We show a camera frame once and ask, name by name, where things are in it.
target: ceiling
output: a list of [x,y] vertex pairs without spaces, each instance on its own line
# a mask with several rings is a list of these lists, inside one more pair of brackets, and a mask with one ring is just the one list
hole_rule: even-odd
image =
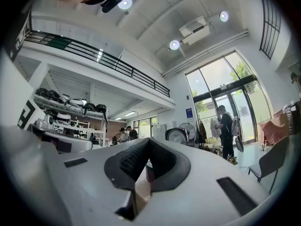
[[[39,64],[40,61],[23,56],[17,56],[15,60],[16,67],[27,81],[30,80]],[[85,99],[95,105],[104,104],[109,109],[108,116],[112,119],[119,117],[130,119],[137,115],[161,109],[161,106],[156,102],[148,103],[139,100],[120,89],[61,68],[54,67],[49,70],[48,74],[60,94],[67,94],[72,98]],[[48,90],[51,89],[45,79],[41,87]],[[132,111],[136,113],[128,117],[125,116]]]
[[[57,0],[37,0],[33,11],[47,9],[65,9],[77,13],[90,14],[98,19],[109,20],[124,33],[136,39],[139,44],[153,54],[163,65],[163,71],[170,69],[181,61],[189,58],[201,49],[226,36],[242,31],[237,20],[239,5],[236,0],[133,0],[133,5],[125,11],[115,7],[110,13],[104,14],[100,5],[67,4]],[[222,22],[219,13],[228,11],[229,20]],[[182,45],[180,50],[168,51],[171,40],[181,40],[179,28],[189,21],[203,16],[210,27],[211,35],[193,45]],[[105,34],[96,33],[74,24],[64,24],[51,19],[33,18],[34,30],[60,34],[79,40],[96,48],[119,57],[123,47],[107,38]]]

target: electric fan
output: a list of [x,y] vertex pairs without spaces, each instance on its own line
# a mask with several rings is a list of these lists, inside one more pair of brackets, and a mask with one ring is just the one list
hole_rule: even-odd
[[194,147],[194,138],[196,137],[196,130],[194,129],[193,125],[189,123],[183,123],[179,127],[187,130],[188,146]]

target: black vent slot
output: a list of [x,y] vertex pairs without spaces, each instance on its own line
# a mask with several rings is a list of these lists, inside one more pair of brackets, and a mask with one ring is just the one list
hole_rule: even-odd
[[241,216],[257,207],[257,204],[231,178],[216,180]]
[[84,162],[87,162],[87,160],[85,158],[79,158],[79,159],[75,159],[72,161],[65,161],[64,164],[67,168],[70,168],[70,167],[74,167],[76,165],[80,165]]
[[195,32],[197,32],[197,31],[200,31],[200,30],[203,29],[204,27],[205,27],[205,26],[202,25],[202,26],[196,28],[195,30],[193,30],[192,32],[195,33]]

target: floor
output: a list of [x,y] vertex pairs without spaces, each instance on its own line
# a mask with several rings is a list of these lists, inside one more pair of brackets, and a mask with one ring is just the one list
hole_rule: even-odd
[[[294,164],[296,163],[296,161],[298,160],[301,154],[300,141],[301,141],[301,134],[290,136],[290,145],[286,152],[285,162],[284,165],[278,170],[278,175],[271,193],[284,187],[288,178],[293,172]],[[248,167],[255,163],[258,163],[259,159],[265,153],[267,153],[271,149],[271,147],[272,146],[266,146],[263,152],[262,149],[260,149],[260,143],[256,142],[248,146],[245,146],[243,153],[241,153],[237,148],[235,148],[234,154],[237,157],[237,161],[238,161],[237,167],[240,170],[243,170],[245,173],[248,173]],[[267,190],[267,192],[269,192],[272,186],[275,173],[276,172],[271,173],[270,175],[264,177],[260,182],[262,186]],[[254,178],[254,180],[257,180],[257,178],[253,173],[250,173],[250,177]]]

